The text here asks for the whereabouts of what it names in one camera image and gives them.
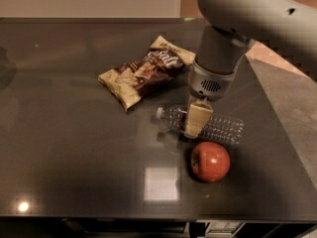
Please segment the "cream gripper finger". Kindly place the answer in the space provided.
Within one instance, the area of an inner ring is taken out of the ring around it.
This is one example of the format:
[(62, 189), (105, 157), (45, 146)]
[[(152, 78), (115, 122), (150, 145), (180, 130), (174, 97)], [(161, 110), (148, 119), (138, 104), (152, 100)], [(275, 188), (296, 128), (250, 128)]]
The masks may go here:
[(184, 135), (189, 138), (197, 138), (212, 115), (213, 108), (206, 98), (198, 99), (191, 96), (188, 102)]

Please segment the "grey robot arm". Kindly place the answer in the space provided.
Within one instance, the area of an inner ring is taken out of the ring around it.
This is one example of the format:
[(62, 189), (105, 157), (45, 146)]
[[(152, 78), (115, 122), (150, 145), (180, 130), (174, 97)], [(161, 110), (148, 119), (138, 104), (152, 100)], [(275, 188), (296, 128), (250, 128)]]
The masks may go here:
[(211, 104), (229, 90), (245, 53), (260, 42), (303, 73), (317, 75), (317, 9), (293, 0), (197, 0), (208, 21), (189, 76), (184, 135), (196, 138)]

